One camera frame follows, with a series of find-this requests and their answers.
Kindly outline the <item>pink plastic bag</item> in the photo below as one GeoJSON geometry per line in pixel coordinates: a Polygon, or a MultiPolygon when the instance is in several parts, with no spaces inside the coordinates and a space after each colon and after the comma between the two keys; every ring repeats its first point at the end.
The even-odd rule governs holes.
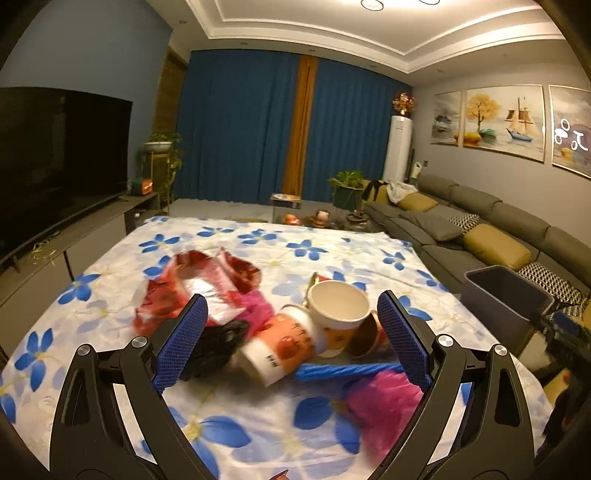
{"type": "Polygon", "coordinates": [[[394,447],[415,413],[423,393],[405,373],[384,371],[360,379],[346,394],[346,406],[376,460],[394,447]]]}

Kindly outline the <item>black plastic bag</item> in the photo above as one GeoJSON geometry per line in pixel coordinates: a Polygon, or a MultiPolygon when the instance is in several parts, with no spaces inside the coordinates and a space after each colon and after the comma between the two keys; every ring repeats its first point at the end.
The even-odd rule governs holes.
{"type": "Polygon", "coordinates": [[[225,325],[205,327],[182,369],[179,379],[189,381],[211,376],[228,364],[245,341],[249,323],[233,320],[225,325]]]}

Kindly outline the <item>red gold paper cup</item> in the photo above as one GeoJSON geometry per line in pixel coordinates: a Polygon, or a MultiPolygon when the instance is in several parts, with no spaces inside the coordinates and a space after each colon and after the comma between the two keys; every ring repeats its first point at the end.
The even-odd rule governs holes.
{"type": "Polygon", "coordinates": [[[390,342],[378,318],[377,311],[373,310],[349,340],[346,353],[353,358],[363,358],[373,353],[385,352],[389,347],[390,342]]]}

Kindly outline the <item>blue foam net sleeve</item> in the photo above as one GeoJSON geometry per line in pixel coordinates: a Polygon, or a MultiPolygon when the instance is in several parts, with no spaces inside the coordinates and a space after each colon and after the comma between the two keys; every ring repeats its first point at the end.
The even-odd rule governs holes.
{"type": "Polygon", "coordinates": [[[381,372],[404,373],[403,366],[399,363],[372,363],[372,364],[312,364],[307,363],[298,367],[294,373],[297,381],[322,381],[336,378],[366,377],[381,372]]]}

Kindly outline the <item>white paper cup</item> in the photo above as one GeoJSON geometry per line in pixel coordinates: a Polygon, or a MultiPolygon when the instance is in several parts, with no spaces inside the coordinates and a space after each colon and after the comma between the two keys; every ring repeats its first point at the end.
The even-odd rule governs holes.
{"type": "Polygon", "coordinates": [[[372,311],[365,291],[338,280],[308,288],[307,308],[324,335],[325,348],[320,354],[324,358],[341,354],[372,311]]]}

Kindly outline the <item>red snack bag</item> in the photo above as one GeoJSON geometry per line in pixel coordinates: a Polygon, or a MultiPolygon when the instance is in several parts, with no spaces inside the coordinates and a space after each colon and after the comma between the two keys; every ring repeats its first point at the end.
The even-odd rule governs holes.
{"type": "Polygon", "coordinates": [[[164,256],[144,275],[145,294],[133,320],[139,335],[151,336],[164,321],[178,316],[194,295],[206,300],[209,327],[243,320],[252,335],[273,316],[273,307],[259,290],[259,268],[224,248],[214,256],[197,250],[164,256]]]}

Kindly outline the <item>orange printed paper cup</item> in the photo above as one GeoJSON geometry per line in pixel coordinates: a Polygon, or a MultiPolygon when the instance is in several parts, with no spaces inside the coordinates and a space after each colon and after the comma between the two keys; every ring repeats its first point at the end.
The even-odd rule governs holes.
{"type": "Polygon", "coordinates": [[[293,374],[324,348],[324,335],[310,311],[287,304],[236,351],[235,363],[267,387],[293,374]]]}

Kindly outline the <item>grey trash bin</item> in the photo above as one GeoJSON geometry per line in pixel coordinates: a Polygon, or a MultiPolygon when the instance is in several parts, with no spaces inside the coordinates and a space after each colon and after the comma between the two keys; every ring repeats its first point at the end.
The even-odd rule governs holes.
{"type": "Polygon", "coordinates": [[[466,272],[460,300],[516,357],[554,304],[549,293],[504,266],[466,272]]]}

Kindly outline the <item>patterned cushion near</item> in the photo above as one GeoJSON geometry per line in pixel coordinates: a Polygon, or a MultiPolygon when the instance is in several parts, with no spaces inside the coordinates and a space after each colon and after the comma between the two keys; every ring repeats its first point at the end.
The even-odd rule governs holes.
{"type": "Polygon", "coordinates": [[[586,301],[580,289],[539,262],[529,263],[517,273],[550,294],[559,307],[580,307],[586,301]]]}

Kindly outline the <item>white cloth on sofa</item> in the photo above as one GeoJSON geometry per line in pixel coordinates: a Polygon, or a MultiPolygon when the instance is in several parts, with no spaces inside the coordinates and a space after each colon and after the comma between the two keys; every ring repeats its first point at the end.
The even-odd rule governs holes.
{"type": "Polygon", "coordinates": [[[393,204],[398,204],[407,196],[417,193],[418,189],[404,182],[390,182],[387,184],[388,198],[393,204]]]}

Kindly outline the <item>left landscape painting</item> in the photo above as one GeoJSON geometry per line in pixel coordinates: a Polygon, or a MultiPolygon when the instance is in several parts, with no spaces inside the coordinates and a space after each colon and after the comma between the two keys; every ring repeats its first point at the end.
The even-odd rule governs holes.
{"type": "Polygon", "coordinates": [[[461,128],[463,93],[452,91],[434,97],[431,143],[457,146],[461,128]]]}

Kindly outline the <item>orange device on cabinet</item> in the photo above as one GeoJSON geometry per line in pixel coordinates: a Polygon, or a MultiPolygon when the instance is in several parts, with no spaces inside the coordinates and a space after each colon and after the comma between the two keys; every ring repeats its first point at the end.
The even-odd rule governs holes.
{"type": "Polygon", "coordinates": [[[149,178],[136,178],[130,183],[131,196],[145,196],[153,191],[153,181],[149,178]]]}

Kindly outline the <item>black television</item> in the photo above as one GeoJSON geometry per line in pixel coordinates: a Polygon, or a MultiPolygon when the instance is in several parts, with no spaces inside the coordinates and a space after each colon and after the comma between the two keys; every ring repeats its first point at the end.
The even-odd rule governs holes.
{"type": "Polygon", "coordinates": [[[1,259],[122,194],[132,104],[88,92],[1,90],[1,259]]]}

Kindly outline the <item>blue curtain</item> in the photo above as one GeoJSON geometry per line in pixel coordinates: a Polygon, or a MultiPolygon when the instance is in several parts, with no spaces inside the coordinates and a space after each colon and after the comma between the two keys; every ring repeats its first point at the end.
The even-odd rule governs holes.
{"type": "MultiPolygon", "coordinates": [[[[178,110],[185,156],[173,184],[177,198],[263,204],[283,193],[301,56],[193,52],[178,110]]],[[[331,201],[329,178],[343,170],[380,178],[393,100],[412,90],[388,76],[318,58],[301,197],[331,201]]]]}

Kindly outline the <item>orange curtain strip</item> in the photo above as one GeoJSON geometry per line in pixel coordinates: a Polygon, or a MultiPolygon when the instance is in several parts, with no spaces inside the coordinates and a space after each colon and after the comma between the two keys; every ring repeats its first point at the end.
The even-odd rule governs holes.
{"type": "Polygon", "coordinates": [[[297,69],[294,108],[291,116],[290,142],[283,173],[283,193],[301,196],[304,189],[304,167],[307,158],[308,134],[314,104],[318,58],[303,55],[297,69]]]}

